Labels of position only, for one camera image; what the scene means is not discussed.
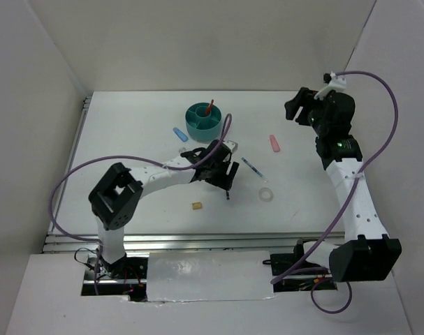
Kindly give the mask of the red pen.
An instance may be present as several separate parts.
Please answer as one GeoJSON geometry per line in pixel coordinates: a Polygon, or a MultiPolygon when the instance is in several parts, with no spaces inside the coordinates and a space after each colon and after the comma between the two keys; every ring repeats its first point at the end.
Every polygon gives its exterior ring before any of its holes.
{"type": "Polygon", "coordinates": [[[212,99],[210,101],[210,104],[207,106],[206,110],[205,110],[205,116],[208,116],[211,113],[211,110],[213,108],[214,105],[214,100],[212,99]]]}

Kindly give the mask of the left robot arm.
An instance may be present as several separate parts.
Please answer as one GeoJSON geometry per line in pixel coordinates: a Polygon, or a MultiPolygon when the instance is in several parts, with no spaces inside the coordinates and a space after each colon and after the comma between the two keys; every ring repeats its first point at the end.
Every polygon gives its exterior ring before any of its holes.
{"type": "Polygon", "coordinates": [[[239,163],[232,155],[237,143],[212,141],[208,147],[185,151],[158,165],[132,170],[122,163],[110,166],[88,196],[96,217],[101,241],[99,263],[110,278],[119,278],[126,270],[124,226],[145,196],[165,188],[204,181],[229,193],[239,163]]]}

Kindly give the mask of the blue clear pen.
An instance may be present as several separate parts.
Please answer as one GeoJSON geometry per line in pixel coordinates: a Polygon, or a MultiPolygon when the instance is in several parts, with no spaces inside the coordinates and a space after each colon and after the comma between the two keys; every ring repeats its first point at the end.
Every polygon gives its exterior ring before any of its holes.
{"type": "Polygon", "coordinates": [[[258,170],[253,164],[251,164],[246,158],[241,158],[242,162],[245,163],[253,172],[255,172],[264,182],[269,182],[268,178],[258,170]]]}

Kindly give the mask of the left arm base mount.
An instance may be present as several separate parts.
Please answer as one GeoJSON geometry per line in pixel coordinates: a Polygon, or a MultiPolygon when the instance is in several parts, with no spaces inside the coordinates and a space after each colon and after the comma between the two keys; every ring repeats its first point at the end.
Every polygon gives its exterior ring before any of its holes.
{"type": "Polygon", "coordinates": [[[74,252],[74,260],[84,267],[81,295],[117,296],[123,295],[132,302],[147,301],[148,257],[127,258],[112,273],[98,262],[95,271],[96,255],[93,250],[79,248],[74,252]]]}

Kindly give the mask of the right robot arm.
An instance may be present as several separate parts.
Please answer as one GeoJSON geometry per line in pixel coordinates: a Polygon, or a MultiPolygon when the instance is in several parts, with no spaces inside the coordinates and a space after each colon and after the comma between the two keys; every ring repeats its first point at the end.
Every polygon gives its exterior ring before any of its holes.
{"type": "Polygon", "coordinates": [[[365,178],[365,163],[357,140],[350,134],[356,109],[354,99],[331,90],[323,98],[302,87],[286,102],[286,119],[310,126],[316,133],[316,152],[335,188],[340,210],[325,231],[344,225],[344,243],[335,246],[322,235],[305,242],[286,270],[307,274],[316,265],[329,270],[334,281],[382,281],[401,255],[399,239],[389,236],[375,209],[365,178]]]}

